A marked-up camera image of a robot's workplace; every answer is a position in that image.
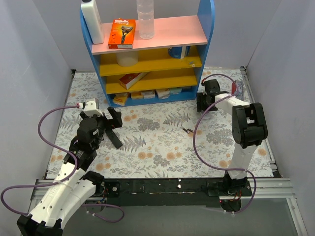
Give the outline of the black remote control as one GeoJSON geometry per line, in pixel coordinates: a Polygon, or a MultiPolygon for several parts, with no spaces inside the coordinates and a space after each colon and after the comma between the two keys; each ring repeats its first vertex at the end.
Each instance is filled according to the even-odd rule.
{"type": "Polygon", "coordinates": [[[120,139],[117,137],[117,135],[114,133],[112,129],[106,130],[105,134],[116,149],[119,149],[120,147],[123,146],[122,142],[120,141],[120,139]]]}

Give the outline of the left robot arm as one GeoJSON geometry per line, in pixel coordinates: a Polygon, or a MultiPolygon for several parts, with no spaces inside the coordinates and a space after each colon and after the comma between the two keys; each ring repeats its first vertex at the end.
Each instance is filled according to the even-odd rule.
{"type": "Polygon", "coordinates": [[[109,107],[108,119],[98,108],[85,108],[71,140],[59,173],[48,187],[37,206],[27,215],[21,215],[17,226],[24,236],[60,236],[71,216],[91,196],[101,196],[105,190],[104,177],[88,168],[96,158],[96,151],[105,137],[114,147],[121,141],[113,132],[123,125],[121,112],[109,107]]]}

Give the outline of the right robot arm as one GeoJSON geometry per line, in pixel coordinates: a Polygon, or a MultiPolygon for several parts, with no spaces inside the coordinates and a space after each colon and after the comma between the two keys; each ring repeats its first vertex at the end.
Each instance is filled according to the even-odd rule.
{"type": "Polygon", "coordinates": [[[263,107],[260,103],[249,103],[238,99],[227,91],[221,91],[216,79],[202,81],[204,92],[196,95],[199,112],[221,109],[232,116],[234,153],[228,170],[225,171],[220,191],[234,195],[247,184],[247,172],[257,147],[268,136],[263,107]]]}

